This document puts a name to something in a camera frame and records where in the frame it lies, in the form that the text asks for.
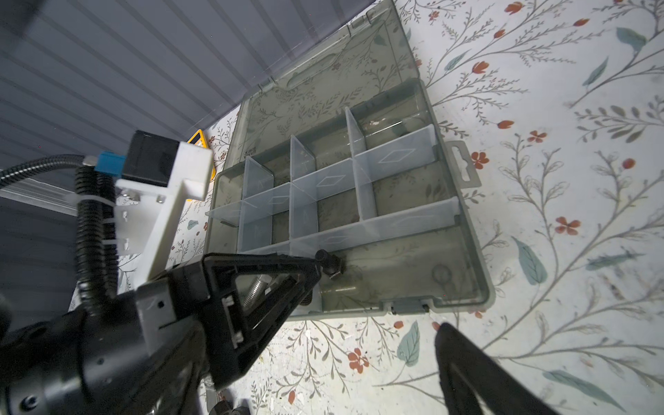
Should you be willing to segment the green transparent compartment organizer box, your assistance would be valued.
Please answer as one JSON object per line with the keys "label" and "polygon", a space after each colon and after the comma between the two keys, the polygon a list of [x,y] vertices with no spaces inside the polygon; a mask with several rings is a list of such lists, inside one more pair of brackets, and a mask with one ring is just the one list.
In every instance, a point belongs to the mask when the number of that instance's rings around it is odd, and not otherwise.
{"label": "green transparent compartment organizer box", "polygon": [[206,248],[338,256],[299,319],[494,304],[463,201],[479,177],[442,138],[409,37],[380,1],[240,106]]}

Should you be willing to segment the silver hex bolt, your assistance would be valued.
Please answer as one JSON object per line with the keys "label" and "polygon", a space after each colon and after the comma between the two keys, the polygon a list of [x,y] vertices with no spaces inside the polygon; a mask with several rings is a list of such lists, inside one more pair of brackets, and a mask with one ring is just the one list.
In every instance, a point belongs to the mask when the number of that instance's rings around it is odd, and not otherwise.
{"label": "silver hex bolt", "polygon": [[243,311],[249,313],[254,309],[257,303],[264,297],[266,290],[269,288],[273,277],[266,274],[261,274],[255,278],[243,304]]}

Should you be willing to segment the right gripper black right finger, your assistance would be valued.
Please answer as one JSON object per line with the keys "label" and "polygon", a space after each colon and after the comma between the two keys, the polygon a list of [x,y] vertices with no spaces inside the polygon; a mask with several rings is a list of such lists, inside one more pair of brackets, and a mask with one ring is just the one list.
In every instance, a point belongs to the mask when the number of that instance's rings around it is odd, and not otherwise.
{"label": "right gripper black right finger", "polygon": [[552,408],[484,354],[449,323],[435,338],[439,384],[450,414],[554,414]]}

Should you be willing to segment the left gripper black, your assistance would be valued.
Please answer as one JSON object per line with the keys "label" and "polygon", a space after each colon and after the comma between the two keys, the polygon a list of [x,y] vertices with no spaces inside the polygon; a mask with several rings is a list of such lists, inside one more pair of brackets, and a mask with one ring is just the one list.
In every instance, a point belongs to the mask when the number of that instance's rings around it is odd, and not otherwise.
{"label": "left gripper black", "polygon": [[78,308],[6,334],[2,413],[200,413],[199,313],[210,294],[201,259],[118,296],[99,315]]}

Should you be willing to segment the yellow calculator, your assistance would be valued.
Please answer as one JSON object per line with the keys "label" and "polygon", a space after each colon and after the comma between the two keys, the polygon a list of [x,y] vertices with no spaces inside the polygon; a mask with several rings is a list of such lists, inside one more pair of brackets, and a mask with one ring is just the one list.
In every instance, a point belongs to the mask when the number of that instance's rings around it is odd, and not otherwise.
{"label": "yellow calculator", "polygon": [[[188,144],[190,145],[196,145],[198,147],[202,147],[207,150],[212,150],[212,147],[210,146],[204,132],[202,129],[197,130],[191,138],[188,140]],[[214,181],[214,178],[216,176],[217,170],[215,167],[215,164],[212,164],[211,167],[211,176],[210,176],[210,181]]]}

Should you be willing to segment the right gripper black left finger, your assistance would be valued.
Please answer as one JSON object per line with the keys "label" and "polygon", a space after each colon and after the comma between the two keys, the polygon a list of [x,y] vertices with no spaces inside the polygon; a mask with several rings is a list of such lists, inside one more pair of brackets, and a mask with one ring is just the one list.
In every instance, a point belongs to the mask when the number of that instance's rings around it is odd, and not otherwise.
{"label": "right gripper black left finger", "polygon": [[[201,266],[209,289],[201,309],[209,375],[216,387],[224,388],[248,373],[288,317],[313,292],[323,274],[323,254],[303,258],[211,253],[202,258]],[[241,277],[281,281],[246,304],[236,284]]]}

